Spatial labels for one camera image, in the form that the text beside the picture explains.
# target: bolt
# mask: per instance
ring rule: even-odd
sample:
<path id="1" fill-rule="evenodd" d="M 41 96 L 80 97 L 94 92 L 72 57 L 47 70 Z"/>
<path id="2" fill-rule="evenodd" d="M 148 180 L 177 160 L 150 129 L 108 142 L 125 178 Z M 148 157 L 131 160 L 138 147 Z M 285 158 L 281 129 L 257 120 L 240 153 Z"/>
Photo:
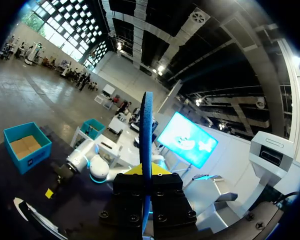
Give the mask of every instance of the bolt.
<path id="1" fill-rule="evenodd" d="M 187 212 L 186 215 L 188 216 L 188 218 L 194 218 L 197 215 L 197 213 L 193 210 L 190 210 Z"/>
<path id="2" fill-rule="evenodd" d="M 162 191 L 157 191 L 156 192 L 156 195 L 158 196 L 158 197 L 161 197 L 161 196 L 163 196 L 163 195 L 165 195 Z"/>
<path id="3" fill-rule="evenodd" d="M 105 219 L 109 217 L 109 213 L 107 211 L 102 211 L 99 213 L 99 217 Z"/>
<path id="4" fill-rule="evenodd" d="M 134 191 L 134 192 L 132 193 L 132 196 L 134 196 L 134 197 L 138 197 L 138 196 L 140 196 L 140 193 L 138 193 L 138 192 Z"/>
<path id="5" fill-rule="evenodd" d="M 258 229 L 258 230 L 262 230 L 265 228 L 265 224 L 263 221 L 258 221 L 255 225 L 255 228 Z"/>
<path id="6" fill-rule="evenodd" d="M 158 215 L 158 222 L 163 223 L 166 220 L 167 220 L 167 218 L 164 215 L 162 215 L 162 214 Z"/>
<path id="7" fill-rule="evenodd" d="M 178 190 L 175 191 L 175 193 L 177 195 L 182 195 L 182 194 L 184 194 L 184 191 L 182 191 L 181 189 L 178 189 Z"/>
<path id="8" fill-rule="evenodd" d="M 132 223 L 138 222 L 139 221 L 139 217 L 135 214 L 130 215 L 129 217 L 129 221 Z"/>
<path id="9" fill-rule="evenodd" d="M 251 212 L 249 212 L 246 216 L 245 219 L 249 222 L 251 222 L 255 218 L 255 215 Z"/>

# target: teal box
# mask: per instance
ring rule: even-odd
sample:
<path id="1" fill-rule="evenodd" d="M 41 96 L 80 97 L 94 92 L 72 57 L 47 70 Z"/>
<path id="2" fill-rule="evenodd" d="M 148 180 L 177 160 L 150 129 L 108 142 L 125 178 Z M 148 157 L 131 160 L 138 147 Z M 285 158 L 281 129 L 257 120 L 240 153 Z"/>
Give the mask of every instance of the teal box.
<path id="1" fill-rule="evenodd" d="M 40 128 L 34 123 L 29 122 L 19 126 L 13 126 L 11 128 L 3 130 L 4 145 L 8 150 L 12 161 L 19 169 L 21 174 L 26 173 L 29 169 L 40 163 L 42 160 L 50 156 L 52 142 L 46 135 L 40 130 Z M 22 159 L 18 159 L 17 155 L 13 151 L 12 142 L 32 135 L 35 140 L 40 144 L 41 148 L 25 156 Z"/>
<path id="2" fill-rule="evenodd" d="M 82 124 L 81 131 L 95 140 L 101 135 L 106 127 L 95 119 L 89 119 Z"/>

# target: monitor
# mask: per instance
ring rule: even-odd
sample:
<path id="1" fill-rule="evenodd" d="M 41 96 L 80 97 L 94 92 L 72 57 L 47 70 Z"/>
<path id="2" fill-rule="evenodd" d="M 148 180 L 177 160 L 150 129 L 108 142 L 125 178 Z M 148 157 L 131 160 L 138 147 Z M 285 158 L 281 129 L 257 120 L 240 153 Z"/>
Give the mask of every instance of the monitor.
<path id="1" fill-rule="evenodd" d="M 179 112 L 172 116 L 157 141 L 198 169 L 218 144 L 216 139 Z"/>

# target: yellow label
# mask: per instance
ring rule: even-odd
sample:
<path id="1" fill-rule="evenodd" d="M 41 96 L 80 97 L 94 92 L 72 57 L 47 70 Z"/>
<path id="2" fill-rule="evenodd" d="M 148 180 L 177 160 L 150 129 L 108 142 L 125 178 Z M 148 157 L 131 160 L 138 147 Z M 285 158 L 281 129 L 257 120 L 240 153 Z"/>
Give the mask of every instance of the yellow label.
<path id="1" fill-rule="evenodd" d="M 53 194 L 54 194 L 54 192 L 51 191 L 50 188 L 48 188 L 48 190 L 47 190 L 46 193 L 45 193 L 45 196 L 46 196 L 48 199 L 50 199 L 51 196 L 52 196 Z"/>

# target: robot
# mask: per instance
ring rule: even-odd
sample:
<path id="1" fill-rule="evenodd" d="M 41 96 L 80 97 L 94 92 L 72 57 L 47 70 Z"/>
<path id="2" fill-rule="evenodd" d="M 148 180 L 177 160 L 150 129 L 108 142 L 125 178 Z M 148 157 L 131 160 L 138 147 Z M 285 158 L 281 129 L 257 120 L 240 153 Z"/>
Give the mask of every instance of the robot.
<path id="1" fill-rule="evenodd" d="M 28 65 L 32 65 L 39 52 L 43 49 L 41 42 L 35 43 L 32 47 L 30 54 L 24 59 L 24 62 Z"/>

